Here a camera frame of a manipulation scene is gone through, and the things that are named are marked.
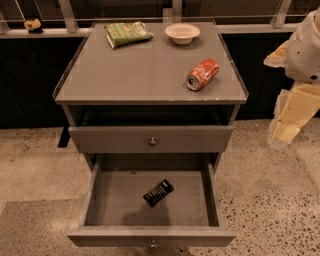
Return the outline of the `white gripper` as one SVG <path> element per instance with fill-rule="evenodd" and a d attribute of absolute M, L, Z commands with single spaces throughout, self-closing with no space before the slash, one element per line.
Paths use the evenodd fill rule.
<path fill-rule="evenodd" d="M 295 81 L 278 95 L 267 142 L 272 148 L 289 145 L 320 110 L 320 14 L 309 13 L 288 42 L 282 43 L 263 61 L 265 66 L 284 68 Z"/>

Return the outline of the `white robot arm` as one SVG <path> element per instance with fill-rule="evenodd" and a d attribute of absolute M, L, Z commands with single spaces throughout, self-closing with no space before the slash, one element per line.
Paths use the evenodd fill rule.
<path fill-rule="evenodd" d="M 285 75 L 294 80 L 290 89 L 279 93 L 268 130 L 269 145 L 281 148 L 320 110 L 320 7 L 310 12 L 263 64 L 283 67 Z"/>

